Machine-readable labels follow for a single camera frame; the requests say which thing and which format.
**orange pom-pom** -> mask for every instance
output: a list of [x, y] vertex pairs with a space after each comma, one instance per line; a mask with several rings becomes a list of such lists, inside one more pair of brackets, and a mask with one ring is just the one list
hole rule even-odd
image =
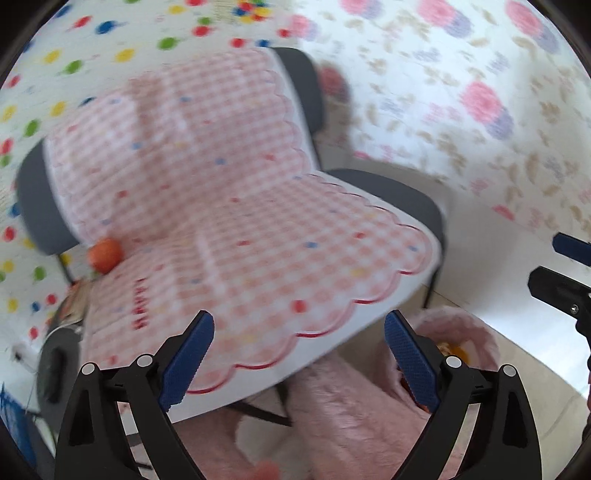
[[123, 249], [117, 240], [103, 238], [89, 248], [87, 253], [89, 265], [97, 272], [107, 275], [123, 260]]

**polka dot wall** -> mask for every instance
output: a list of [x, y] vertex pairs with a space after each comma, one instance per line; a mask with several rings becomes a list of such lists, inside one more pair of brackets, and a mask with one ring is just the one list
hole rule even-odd
[[[14, 179], [56, 122], [130, 77], [204, 53], [294, 46], [290, 0], [75, 0], [27, 44], [0, 89], [0, 335], [43, 341], [67, 292], [54, 257], [28, 237]], [[63, 255], [88, 276], [85, 248]]]

